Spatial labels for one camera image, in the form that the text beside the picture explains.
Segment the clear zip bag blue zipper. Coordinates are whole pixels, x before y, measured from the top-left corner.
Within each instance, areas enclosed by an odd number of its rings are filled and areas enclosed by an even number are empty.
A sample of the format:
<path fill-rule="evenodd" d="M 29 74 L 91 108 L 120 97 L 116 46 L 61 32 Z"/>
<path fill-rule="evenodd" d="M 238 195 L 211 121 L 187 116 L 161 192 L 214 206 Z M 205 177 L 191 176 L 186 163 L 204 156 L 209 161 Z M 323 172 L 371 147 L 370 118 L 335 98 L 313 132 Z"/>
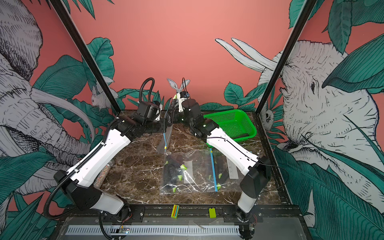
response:
<path fill-rule="evenodd" d="M 218 162 L 219 164 L 226 164 L 229 172 L 229 179 L 227 180 L 226 184 L 220 190 L 218 190 L 216 183 L 216 189 L 219 192 L 241 192 L 242 190 L 240 183 L 243 180 L 244 175 L 236 167 L 236 165 L 217 149 L 213 149 L 212 160 L 213 163 Z"/>

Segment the dark purple eggplant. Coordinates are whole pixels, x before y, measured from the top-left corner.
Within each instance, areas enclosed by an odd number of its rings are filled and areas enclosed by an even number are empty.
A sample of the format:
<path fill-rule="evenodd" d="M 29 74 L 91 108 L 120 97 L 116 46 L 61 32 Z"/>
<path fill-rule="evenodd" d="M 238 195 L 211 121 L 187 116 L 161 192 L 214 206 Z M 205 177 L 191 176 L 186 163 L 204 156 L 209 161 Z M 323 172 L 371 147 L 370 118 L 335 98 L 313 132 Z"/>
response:
<path fill-rule="evenodd" d="M 220 190 L 229 179 L 229 172 L 226 164 L 214 163 L 217 189 Z"/>

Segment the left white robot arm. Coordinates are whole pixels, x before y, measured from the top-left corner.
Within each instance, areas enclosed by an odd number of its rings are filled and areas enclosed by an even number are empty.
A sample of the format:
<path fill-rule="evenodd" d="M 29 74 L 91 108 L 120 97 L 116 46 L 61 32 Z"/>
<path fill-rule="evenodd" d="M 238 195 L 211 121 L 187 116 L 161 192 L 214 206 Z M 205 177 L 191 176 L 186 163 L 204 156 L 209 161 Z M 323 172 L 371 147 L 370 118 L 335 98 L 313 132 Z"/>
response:
<path fill-rule="evenodd" d="M 67 171 L 58 171 L 54 178 L 58 185 L 52 191 L 44 208 L 49 214 L 50 202 L 62 191 L 79 210 L 98 210 L 112 215 L 127 215 L 128 204 L 120 197 L 95 187 L 94 182 L 103 168 L 123 148 L 145 133 L 161 133 L 166 123 L 160 118 L 159 102 L 139 103 L 138 110 L 126 119 L 115 118 L 107 127 L 101 142 L 81 161 Z"/>

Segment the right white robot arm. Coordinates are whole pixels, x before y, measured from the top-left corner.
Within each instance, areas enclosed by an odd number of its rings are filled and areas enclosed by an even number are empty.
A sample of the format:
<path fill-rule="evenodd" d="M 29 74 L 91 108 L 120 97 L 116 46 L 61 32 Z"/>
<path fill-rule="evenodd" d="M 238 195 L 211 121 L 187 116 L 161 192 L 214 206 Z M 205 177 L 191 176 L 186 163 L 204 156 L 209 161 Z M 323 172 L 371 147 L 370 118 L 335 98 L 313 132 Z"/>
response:
<path fill-rule="evenodd" d="M 271 179 L 270 160 L 244 149 L 219 124 L 205 118 L 200 105 L 194 99 L 172 100 L 170 109 L 177 109 L 178 123 L 184 124 L 196 138 L 220 151 L 240 170 L 244 178 L 240 183 L 242 193 L 237 208 L 240 214 L 249 214 Z"/>

